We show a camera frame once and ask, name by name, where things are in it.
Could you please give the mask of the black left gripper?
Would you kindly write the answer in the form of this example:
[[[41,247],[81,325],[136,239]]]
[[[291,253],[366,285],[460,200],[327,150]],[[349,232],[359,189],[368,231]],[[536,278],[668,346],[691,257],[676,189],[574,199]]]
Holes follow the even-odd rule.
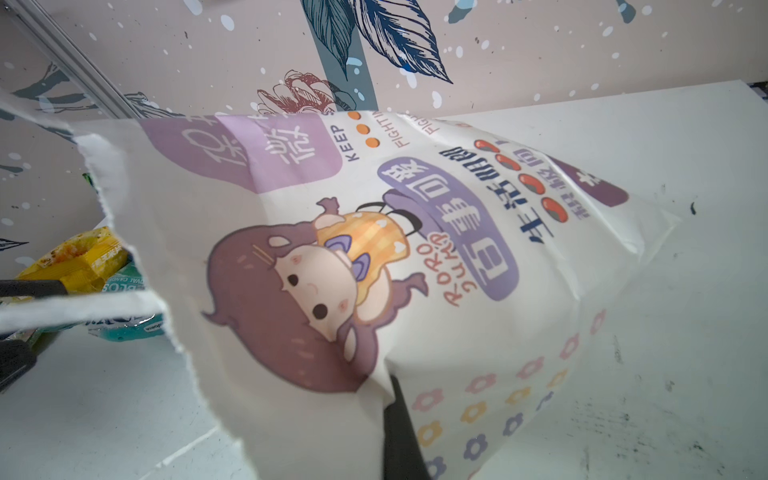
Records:
[[[4,297],[46,298],[67,296],[65,286],[58,280],[1,280],[0,295]],[[0,390],[4,392],[37,364],[37,354],[28,341],[1,341]]]

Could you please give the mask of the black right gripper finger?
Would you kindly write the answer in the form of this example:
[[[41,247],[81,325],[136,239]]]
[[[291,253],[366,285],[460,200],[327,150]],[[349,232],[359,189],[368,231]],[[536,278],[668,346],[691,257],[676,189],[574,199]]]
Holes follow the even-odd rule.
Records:
[[[395,400],[384,409],[384,480],[429,480],[398,379],[390,380]]]

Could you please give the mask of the yellow corn chips packet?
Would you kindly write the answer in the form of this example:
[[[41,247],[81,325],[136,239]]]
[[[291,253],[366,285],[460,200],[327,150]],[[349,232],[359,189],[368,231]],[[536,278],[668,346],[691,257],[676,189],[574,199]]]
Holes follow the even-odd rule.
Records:
[[[58,280],[70,294],[101,292],[129,261],[129,252],[108,227],[80,233],[23,270],[17,280]]]

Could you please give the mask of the teal Fox's candy bag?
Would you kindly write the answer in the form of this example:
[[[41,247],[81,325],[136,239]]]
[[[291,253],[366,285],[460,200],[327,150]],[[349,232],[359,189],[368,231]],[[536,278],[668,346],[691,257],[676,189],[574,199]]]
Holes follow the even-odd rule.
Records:
[[[133,261],[129,261],[109,278],[103,293],[143,290],[144,279]],[[148,316],[115,317],[85,323],[90,335],[111,342],[142,340],[164,334],[161,314]]]

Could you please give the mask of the white patterned paper bag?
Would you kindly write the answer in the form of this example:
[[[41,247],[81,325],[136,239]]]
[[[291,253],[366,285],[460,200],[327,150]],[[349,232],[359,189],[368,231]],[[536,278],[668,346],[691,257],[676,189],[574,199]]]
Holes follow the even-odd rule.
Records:
[[[145,287],[18,297],[2,328],[161,314],[261,479],[383,479],[391,375],[430,479],[473,477],[553,399],[677,224],[457,121],[35,122],[72,136]]]

